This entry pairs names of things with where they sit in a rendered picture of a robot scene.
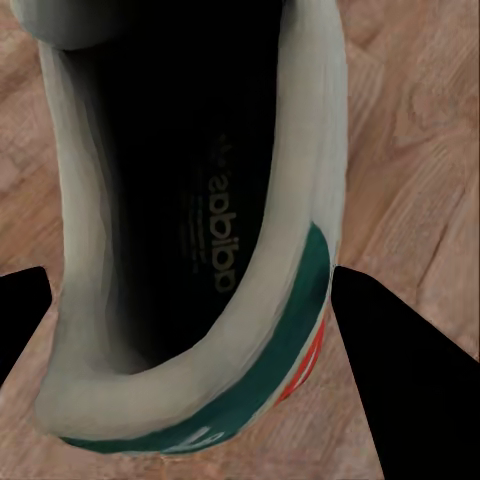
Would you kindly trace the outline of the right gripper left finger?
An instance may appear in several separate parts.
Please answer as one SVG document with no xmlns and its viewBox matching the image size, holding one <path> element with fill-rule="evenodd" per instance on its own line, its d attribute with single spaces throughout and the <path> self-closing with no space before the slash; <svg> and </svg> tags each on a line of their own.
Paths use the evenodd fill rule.
<svg viewBox="0 0 480 480">
<path fill-rule="evenodd" d="M 42 266 L 0 277 L 0 384 L 51 304 L 50 282 Z"/>
</svg>

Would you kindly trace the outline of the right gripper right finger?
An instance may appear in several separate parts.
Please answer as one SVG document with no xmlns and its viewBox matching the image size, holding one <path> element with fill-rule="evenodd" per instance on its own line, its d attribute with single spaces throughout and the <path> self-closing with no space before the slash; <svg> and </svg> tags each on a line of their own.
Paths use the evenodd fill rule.
<svg viewBox="0 0 480 480">
<path fill-rule="evenodd" d="M 385 480 L 480 480 L 480 363 L 367 274 L 331 303 Z"/>
</svg>

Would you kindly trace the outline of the gym shoe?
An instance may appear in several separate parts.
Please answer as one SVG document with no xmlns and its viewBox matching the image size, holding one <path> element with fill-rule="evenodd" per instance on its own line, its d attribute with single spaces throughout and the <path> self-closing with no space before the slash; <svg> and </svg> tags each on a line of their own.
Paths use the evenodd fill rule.
<svg viewBox="0 0 480 480">
<path fill-rule="evenodd" d="M 39 40 L 65 270 L 32 418 L 112 455 L 258 425 L 315 368 L 342 241 L 336 0 L 9 0 Z"/>
</svg>

